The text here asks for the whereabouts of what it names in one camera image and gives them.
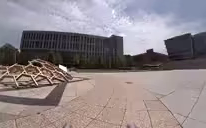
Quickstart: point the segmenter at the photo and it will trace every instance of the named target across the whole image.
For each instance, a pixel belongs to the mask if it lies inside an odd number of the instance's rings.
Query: concrete wall
[[[193,39],[190,33],[165,40],[168,56],[171,60],[183,60],[194,57]]]
[[[206,55],[206,32],[202,32],[193,36],[194,55],[195,57]]]

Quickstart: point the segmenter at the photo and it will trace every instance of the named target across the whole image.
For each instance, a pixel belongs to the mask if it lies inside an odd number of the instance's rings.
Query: white cloud
[[[198,22],[175,26],[174,15],[160,16],[141,9],[131,18],[124,12],[127,1],[120,3],[119,0],[2,0],[0,43],[15,41],[14,45],[19,46],[22,30],[41,29],[123,35],[125,53],[137,54],[148,48],[166,53],[164,39],[195,32],[201,26]]]

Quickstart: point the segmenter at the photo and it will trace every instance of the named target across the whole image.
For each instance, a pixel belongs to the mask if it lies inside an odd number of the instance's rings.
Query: stone pavement
[[[55,86],[0,91],[0,128],[206,128],[206,70],[78,76],[57,105]]]

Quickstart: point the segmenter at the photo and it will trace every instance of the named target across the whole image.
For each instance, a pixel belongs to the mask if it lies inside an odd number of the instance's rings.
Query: paved plaza
[[[72,75],[58,86],[0,89],[0,128],[206,128],[206,70]]]

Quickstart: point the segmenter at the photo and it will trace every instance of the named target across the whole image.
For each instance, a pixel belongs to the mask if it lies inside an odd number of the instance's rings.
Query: green tree
[[[10,44],[0,47],[0,64],[12,65],[17,61],[17,49]]]

